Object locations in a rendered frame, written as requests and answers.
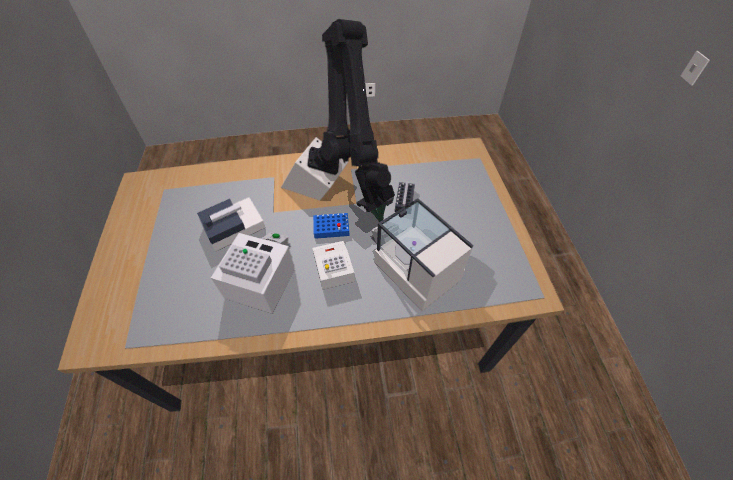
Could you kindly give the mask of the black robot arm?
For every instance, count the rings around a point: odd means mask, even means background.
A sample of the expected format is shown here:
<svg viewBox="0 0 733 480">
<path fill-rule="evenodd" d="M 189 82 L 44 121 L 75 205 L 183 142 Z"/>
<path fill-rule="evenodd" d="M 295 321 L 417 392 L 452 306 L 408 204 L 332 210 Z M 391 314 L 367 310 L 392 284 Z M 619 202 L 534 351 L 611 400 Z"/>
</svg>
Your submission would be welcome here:
<svg viewBox="0 0 733 480">
<path fill-rule="evenodd" d="M 371 186 L 361 188 L 365 202 L 372 204 L 379 200 L 388 206 L 393 203 L 395 193 L 389 185 L 391 174 L 388 166 L 377 160 L 377 143 L 369 120 L 362 62 L 362 48 L 368 45 L 366 27 L 360 21 L 337 19 L 322 34 L 322 42 L 325 42 L 328 59 L 328 132 L 323 132 L 320 148 L 309 149 L 307 166 L 336 175 L 339 159 L 346 162 L 351 157 L 352 166 L 358 166 L 355 174 L 359 185 Z M 340 47 L 333 47 L 338 45 Z M 345 137 L 336 137 L 341 135 Z M 360 164 L 366 161 L 378 163 Z"/>
</svg>

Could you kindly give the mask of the blue tube rack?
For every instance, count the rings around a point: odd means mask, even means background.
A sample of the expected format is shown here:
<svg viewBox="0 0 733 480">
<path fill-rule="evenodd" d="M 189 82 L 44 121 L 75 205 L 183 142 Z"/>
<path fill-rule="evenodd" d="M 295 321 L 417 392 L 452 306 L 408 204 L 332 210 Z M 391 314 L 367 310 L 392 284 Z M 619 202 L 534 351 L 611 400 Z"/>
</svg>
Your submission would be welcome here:
<svg viewBox="0 0 733 480">
<path fill-rule="evenodd" d="M 348 213 L 314 215 L 313 217 L 314 238 L 350 236 Z M 338 230 L 337 223 L 341 224 L 340 230 Z"/>
</svg>

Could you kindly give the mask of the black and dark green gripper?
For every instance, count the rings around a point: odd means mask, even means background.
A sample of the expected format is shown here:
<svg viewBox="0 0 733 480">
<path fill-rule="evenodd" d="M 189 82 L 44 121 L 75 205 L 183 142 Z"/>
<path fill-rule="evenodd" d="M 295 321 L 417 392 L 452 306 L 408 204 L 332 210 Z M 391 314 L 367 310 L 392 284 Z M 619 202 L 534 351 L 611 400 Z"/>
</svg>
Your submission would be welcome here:
<svg viewBox="0 0 733 480">
<path fill-rule="evenodd" d="M 367 186 L 360 186 L 360 188 L 368 188 L 371 187 L 370 185 Z M 372 204 L 365 202 L 364 198 L 359 200 L 357 203 L 357 206 L 361 207 L 363 206 L 367 212 L 371 212 L 379 222 L 383 220 L 385 207 L 379 200 L 373 202 Z M 378 215 L 376 214 L 378 213 Z"/>
</svg>

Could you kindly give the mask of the grey bench mat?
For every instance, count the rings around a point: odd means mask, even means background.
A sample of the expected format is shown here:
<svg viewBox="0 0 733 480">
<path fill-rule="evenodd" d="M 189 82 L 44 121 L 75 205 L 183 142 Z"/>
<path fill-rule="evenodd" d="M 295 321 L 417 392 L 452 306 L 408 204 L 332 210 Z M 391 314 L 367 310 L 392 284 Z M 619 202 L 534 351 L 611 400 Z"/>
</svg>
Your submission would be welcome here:
<svg viewBox="0 0 733 480">
<path fill-rule="evenodd" d="M 460 282 L 423 311 L 375 263 L 379 221 L 356 204 L 274 212 L 274 177 L 165 189 L 125 349 L 347 326 L 542 299 L 544 295 L 480 158 L 388 166 L 399 182 L 473 244 Z M 213 248 L 198 212 L 250 198 L 265 228 L 288 237 L 294 271 L 273 312 L 223 298 L 211 277 L 230 245 Z M 313 215 L 348 213 L 349 235 L 314 238 Z M 344 241 L 355 282 L 322 289 L 315 247 Z"/>
</svg>

